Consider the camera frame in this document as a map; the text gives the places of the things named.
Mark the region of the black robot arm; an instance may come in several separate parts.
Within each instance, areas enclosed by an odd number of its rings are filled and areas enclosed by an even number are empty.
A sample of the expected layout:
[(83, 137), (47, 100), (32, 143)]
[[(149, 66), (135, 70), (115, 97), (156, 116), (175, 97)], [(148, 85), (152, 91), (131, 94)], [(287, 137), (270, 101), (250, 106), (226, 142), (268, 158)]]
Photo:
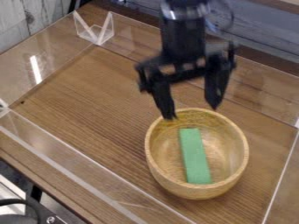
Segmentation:
[(139, 62), (139, 89), (147, 92), (165, 120), (176, 117), (171, 85), (204, 79), (204, 99), (216, 109), (236, 68), (236, 45), (208, 44), (206, 31), (216, 30), (207, 16), (211, 0), (163, 0), (159, 9), (161, 51)]

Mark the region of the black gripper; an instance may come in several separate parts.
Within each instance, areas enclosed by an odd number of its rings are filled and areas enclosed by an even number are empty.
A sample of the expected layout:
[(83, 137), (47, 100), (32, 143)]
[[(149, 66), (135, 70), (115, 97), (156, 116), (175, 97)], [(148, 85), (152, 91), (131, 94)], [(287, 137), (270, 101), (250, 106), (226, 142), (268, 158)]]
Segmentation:
[(236, 44), (208, 43), (207, 23), (204, 18), (161, 18), (161, 51), (135, 65), (139, 88), (152, 94), (165, 120), (176, 117), (169, 84), (203, 77), (206, 102), (216, 110), (223, 101), (236, 67)]

